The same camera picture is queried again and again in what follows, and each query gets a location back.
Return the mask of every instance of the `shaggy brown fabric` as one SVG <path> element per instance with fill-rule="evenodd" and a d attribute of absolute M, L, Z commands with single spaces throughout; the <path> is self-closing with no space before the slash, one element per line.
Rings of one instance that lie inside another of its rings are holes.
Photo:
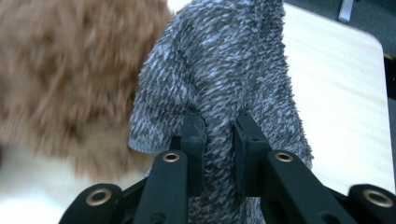
<path fill-rule="evenodd" d="M 147 169 L 127 147 L 137 75 L 174 14 L 162 0 L 0 1 L 0 141 L 80 175 Z"/>

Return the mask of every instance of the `brown fluffy rug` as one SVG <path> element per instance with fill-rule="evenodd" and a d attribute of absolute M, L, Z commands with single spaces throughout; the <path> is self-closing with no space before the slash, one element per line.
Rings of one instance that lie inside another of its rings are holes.
<path fill-rule="evenodd" d="M 173 16 L 162 0 L 1 0 L 0 142 L 94 179 L 150 167 L 127 147 L 128 118 Z"/>

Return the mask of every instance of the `towel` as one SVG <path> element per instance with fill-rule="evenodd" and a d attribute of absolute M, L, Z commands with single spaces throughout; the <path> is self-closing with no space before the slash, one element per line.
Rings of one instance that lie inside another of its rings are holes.
<path fill-rule="evenodd" d="M 129 147 L 156 153 L 190 109 L 205 122 L 205 183 L 190 223 L 264 223 L 259 198 L 235 190 L 232 126 L 247 111 L 269 139 L 311 168 L 282 44 L 283 2 L 196 0 L 162 33 L 139 75 Z"/>

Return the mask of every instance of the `white tabletop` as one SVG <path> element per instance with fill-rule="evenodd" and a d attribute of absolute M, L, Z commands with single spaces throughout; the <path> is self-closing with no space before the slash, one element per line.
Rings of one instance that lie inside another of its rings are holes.
<path fill-rule="evenodd" d="M 169 0 L 177 11 L 190 0 Z M 286 55 L 295 101 L 315 159 L 313 172 L 346 194 L 354 184 L 395 191 L 382 48 L 370 35 L 285 5 Z M 3 148 L 0 223 L 57 223 L 93 185 L 68 161 Z M 143 174 L 114 183 L 122 189 Z"/>

